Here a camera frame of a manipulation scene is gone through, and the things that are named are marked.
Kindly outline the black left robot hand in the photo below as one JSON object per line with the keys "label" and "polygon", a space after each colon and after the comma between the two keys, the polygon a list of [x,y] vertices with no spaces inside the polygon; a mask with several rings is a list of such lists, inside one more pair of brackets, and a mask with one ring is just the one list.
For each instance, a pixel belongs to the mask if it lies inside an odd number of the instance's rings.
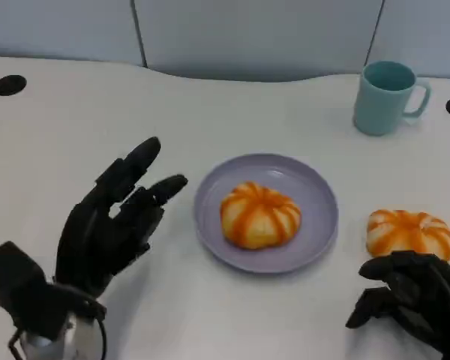
{"label": "black left robot hand", "polygon": [[113,277],[149,250],[164,206],[188,183],[177,174],[149,188],[137,186],[160,150],[161,142],[153,136],[115,159],[73,207],[58,244],[58,283],[98,298]]}

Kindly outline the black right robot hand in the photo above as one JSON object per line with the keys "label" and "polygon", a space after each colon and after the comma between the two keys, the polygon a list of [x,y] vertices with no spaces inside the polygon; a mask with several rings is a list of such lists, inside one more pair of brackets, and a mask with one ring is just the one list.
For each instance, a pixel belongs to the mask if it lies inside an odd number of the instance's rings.
{"label": "black right robot hand", "polygon": [[363,291],[349,319],[357,329],[390,317],[414,338],[450,359],[450,265],[434,254],[394,251],[365,262],[359,274],[385,286]]}

